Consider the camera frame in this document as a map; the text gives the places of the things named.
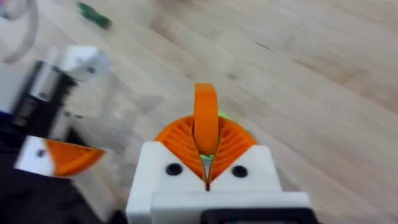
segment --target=black cable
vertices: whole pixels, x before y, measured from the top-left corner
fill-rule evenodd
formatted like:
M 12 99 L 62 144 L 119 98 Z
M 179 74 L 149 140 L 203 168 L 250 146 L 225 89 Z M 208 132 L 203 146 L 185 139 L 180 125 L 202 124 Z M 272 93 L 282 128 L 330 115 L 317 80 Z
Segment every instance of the black cable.
M 30 24 L 28 25 L 26 35 L 17 50 L 2 59 L 2 62 L 9 65 L 19 61 L 34 46 L 36 40 L 37 31 L 39 29 L 39 9 L 37 7 L 36 0 L 27 0 L 26 6 L 26 10 L 29 10 L 30 12 Z M 5 18 L 9 21 L 15 21 L 21 18 L 24 12 L 25 11 L 20 11 L 17 14 L 7 13 Z

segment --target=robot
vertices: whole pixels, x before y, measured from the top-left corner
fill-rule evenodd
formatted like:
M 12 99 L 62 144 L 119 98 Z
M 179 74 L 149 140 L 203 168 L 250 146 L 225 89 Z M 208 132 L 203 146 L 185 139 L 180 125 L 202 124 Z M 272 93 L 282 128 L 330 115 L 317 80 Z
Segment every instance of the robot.
M 79 46 L 70 47 L 60 65 L 57 58 L 51 52 L 13 88 L 7 98 L 13 100 L 3 103 L 2 121 L 10 122 L 2 124 L 0 137 L 21 149 L 16 169 L 68 178 L 106 152 L 79 138 L 63 99 L 74 86 L 106 73 L 109 60 L 95 47 Z M 306 193 L 282 190 L 270 149 L 218 116 L 209 83 L 195 84 L 193 115 L 142 145 L 124 212 L 130 224 L 318 223 Z

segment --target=wooden floor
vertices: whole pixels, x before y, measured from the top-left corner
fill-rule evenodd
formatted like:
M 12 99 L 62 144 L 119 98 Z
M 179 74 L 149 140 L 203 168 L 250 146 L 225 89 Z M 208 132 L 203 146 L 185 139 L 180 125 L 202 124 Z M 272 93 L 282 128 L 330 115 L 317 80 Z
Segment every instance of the wooden floor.
M 398 1 L 84 2 L 112 29 L 85 21 L 74 1 L 39 0 L 37 43 L 18 65 L 51 47 L 103 49 L 118 78 L 109 114 L 99 103 L 109 77 L 77 91 L 71 110 L 106 116 L 127 164 L 192 114 L 195 82 L 212 82 L 220 109 L 271 148 L 284 187 L 308 192 L 321 221 L 398 223 Z M 0 55 L 24 22 L 0 22 Z

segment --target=black screw hole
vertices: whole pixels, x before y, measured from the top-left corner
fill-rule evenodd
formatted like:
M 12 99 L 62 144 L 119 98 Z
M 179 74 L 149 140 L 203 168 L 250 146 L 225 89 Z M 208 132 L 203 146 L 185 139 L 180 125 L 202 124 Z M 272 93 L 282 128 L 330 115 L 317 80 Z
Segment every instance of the black screw hole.
M 244 166 L 234 166 L 232 168 L 232 174 L 235 177 L 243 178 L 246 177 L 249 174 L 249 172 Z
M 168 175 L 179 175 L 182 173 L 182 166 L 177 163 L 170 164 L 166 167 L 166 173 Z
M 94 74 L 94 73 L 95 73 L 95 68 L 93 68 L 93 67 L 88 67 L 88 68 L 87 68 L 87 72 L 88 72 L 88 73 L 91 73 L 91 74 Z
M 39 149 L 39 150 L 36 152 L 36 156 L 37 156 L 37 157 L 43 157 L 44 154 L 45 154 L 45 150 L 44 150 L 44 149 Z

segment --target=white plastic block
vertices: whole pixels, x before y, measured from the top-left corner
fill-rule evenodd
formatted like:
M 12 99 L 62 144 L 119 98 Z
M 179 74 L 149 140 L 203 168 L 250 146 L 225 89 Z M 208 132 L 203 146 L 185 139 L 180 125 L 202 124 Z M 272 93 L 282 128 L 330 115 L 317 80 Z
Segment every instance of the white plastic block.
M 179 175 L 168 175 L 169 164 L 182 166 Z M 139 163 L 132 183 L 126 216 L 129 223 L 152 223 L 150 215 L 154 193 L 205 192 L 205 183 L 161 142 L 145 142 L 141 148 Z
M 153 224 L 199 224 L 205 210 L 216 208 L 310 208 L 301 192 L 196 192 L 155 194 Z
M 14 168 L 49 177 L 55 173 L 55 164 L 44 140 L 35 136 L 26 137 Z
M 235 177 L 232 169 L 243 166 L 248 175 Z M 234 161 L 210 185 L 212 192 L 281 192 L 279 182 L 269 148 L 261 145 L 252 146 L 241 157 Z

